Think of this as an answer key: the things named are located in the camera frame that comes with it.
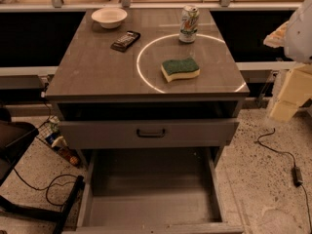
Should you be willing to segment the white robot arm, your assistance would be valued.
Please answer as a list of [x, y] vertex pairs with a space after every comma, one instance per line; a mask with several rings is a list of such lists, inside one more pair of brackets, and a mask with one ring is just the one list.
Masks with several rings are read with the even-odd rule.
[[283, 47], [287, 58], [299, 63], [289, 70], [269, 117], [288, 122], [312, 98], [312, 0], [304, 0], [290, 19], [267, 35], [263, 44]]

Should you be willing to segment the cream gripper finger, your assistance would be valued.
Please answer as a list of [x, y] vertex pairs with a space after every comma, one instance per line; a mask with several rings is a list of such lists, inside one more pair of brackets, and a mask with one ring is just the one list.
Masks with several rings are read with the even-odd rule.
[[289, 122], [298, 108], [311, 98], [312, 64], [303, 64], [286, 73], [269, 118], [277, 122]]

